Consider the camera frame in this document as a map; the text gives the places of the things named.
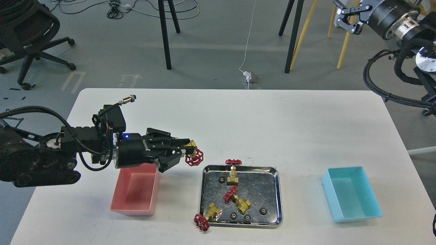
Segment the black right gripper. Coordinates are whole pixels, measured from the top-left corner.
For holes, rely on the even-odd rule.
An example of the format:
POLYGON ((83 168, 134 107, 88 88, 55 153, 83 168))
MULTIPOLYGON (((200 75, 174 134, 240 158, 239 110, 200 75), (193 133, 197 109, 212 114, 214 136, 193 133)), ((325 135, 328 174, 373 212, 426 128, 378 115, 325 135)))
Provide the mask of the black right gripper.
POLYGON ((356 7, 346 8, 339 0, 333 3, 339 10, 334 23, 347 32, 359 35, 367 24, 383 40, 402 40, 418 27, 421 10, 408 0, 364 0, 356 7))

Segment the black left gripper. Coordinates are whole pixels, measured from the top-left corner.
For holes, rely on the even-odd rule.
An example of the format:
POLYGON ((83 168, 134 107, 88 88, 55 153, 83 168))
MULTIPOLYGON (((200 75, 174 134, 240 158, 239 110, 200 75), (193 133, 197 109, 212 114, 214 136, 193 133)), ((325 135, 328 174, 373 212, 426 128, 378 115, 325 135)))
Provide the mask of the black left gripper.
POLYGON ((115 168, 129 168, 153 163, 164 173, 176 166, 186 152, 192 151, 189 138, 175 138, 170 132, 147 128, 145 135, 122 132, 116 135, 118 159, 115 168), (175 153, 165 155, 168 150, 175 153))

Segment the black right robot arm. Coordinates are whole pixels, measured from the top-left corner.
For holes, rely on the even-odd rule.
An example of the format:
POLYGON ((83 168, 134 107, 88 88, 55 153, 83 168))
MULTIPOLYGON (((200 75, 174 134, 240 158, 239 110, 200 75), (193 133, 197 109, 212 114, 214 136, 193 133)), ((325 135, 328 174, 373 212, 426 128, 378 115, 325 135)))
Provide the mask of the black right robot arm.
POLYGON ((418 20, 419 7, 407 0, 362 0, 347 8, 339 0, 336 23, 352 34, 360 34, 368 25, 383 40, 397 39, 398 49, 382 50, 368 60, 363 80, 366 86, 384 98, 410 107, 423 108, 424 116, 435 115, 435 12, 418 20), (396 96, 379 88, 370 77, 371 66, 380 58, 393 55, 394 73, 402 81, 423 86, 427 94, 420 100, 396 96))

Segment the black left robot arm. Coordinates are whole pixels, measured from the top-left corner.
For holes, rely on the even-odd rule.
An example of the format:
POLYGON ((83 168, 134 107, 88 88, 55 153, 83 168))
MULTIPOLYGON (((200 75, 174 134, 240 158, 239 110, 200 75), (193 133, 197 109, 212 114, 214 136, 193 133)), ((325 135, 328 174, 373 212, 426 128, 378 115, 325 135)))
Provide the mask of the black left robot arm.
POLYGON ((106 104, 92 116, 92 127, 72 127, 63 117, 45 107, 20 107, 1 113, 0 175, 16 187, 68 185, 81 174, 78 160, 91 171, 130 168, 152 163, 163 173, 182 157, 190 166, 204 159, 189 138, 176 138, 170 132, 147 128, 145 135, 126 133, 123 104, 134 102, 130 95, 115 104, 106 104), (5 118, 25 113, 45 113, 63 124, 59 132, 37 135, 9 125, 5 118))

